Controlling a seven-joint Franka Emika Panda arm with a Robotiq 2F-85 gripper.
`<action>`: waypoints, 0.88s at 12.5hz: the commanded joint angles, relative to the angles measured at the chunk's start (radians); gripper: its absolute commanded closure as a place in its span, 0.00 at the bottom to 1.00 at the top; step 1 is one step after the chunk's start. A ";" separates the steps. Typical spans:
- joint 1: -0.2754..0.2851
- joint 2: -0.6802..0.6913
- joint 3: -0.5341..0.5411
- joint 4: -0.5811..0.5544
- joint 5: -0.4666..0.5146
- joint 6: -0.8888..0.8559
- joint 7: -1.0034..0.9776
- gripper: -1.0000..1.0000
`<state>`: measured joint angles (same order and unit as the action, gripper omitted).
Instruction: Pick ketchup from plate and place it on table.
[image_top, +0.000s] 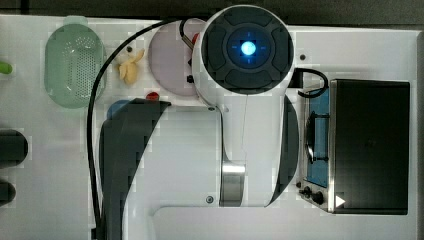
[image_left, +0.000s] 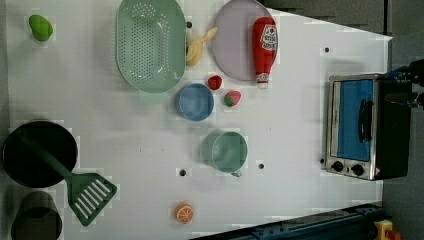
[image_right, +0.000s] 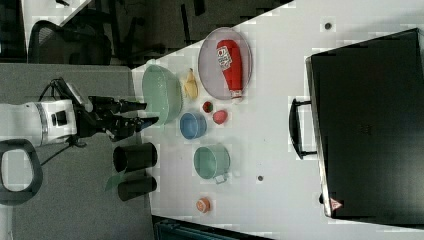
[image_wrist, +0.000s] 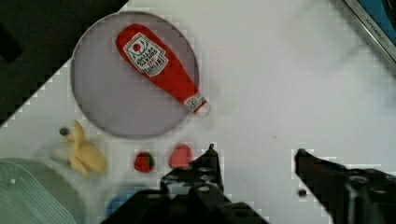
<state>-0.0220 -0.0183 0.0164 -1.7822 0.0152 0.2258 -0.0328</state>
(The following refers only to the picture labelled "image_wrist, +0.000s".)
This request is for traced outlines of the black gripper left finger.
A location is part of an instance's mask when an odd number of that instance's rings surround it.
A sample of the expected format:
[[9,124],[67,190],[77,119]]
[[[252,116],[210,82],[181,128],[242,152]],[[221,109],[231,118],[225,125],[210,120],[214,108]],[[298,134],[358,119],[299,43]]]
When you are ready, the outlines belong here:
[[248,204],[225,194],[213,145],[186,167],[162,177],[158,189],[142,189],[100,224],[268,224]]

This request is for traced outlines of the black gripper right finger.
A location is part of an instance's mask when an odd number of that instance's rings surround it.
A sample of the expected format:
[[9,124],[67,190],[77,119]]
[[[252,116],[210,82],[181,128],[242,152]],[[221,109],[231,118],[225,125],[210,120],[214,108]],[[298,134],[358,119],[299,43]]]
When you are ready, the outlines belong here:
[[396,224],[396,180],[374,168],[347,168],[300,148],[295,174],[332,218],[333,224]]

